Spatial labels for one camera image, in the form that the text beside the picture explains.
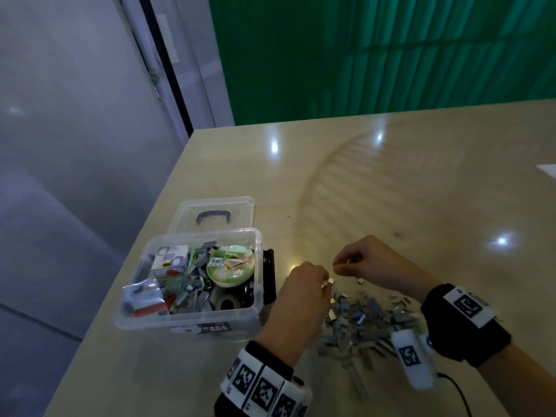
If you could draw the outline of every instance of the label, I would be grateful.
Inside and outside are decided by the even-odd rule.
[[[477,328],[482,328],[496,316],[494,310],[486,306],[486,303],[470,295],[461,287],[456,287],[444,296],[458,311],[468,318]]]
[[[209,263],[207,266],[224,266],[224,258],[223,257],[212,257],[209,260]]]
[[[219,332],[230,332],[232,327],[228,322],[199,323],[200,334],[217,334]]]

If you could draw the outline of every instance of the wall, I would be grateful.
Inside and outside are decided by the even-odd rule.
[[[556,0],[210,0],[236,125],[556,97]]]
[[[0,0],[0,52],[0,414],[42,415],[180,149],[117,0]]]

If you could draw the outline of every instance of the box lid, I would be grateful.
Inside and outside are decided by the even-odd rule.
[[[250,196],[186,200],[178,206],[167,234],[250,228],[254,215],[255,200]]]

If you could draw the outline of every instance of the green wall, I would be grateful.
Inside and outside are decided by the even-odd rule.
[[[236,125],[556,97],[556,0],[210,0]]]

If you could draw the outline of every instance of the table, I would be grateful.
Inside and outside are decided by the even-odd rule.
[[[497,306],[515,342],[555,373],[556,180],[536,168],[556,162],[555,129],[556,101],[543,100],[196,131],[45,416],[211,415],[242,343],[113,325],[143,245],[195,198],[254,197],[278,287],[304,260],[331,271],[344,244],[375,234]],[[360,289],[353,279],[336,283]],[[388,294],[364,287],[379,300]],[[310,415],[465,415],[449,382],[417,392],[395,359],[374,362],[363,371],[371,397],[363,405],[339,362],[306,351],[296,371],[314,389]],[[475,415],[506,415],[474,369],[438,364]]]

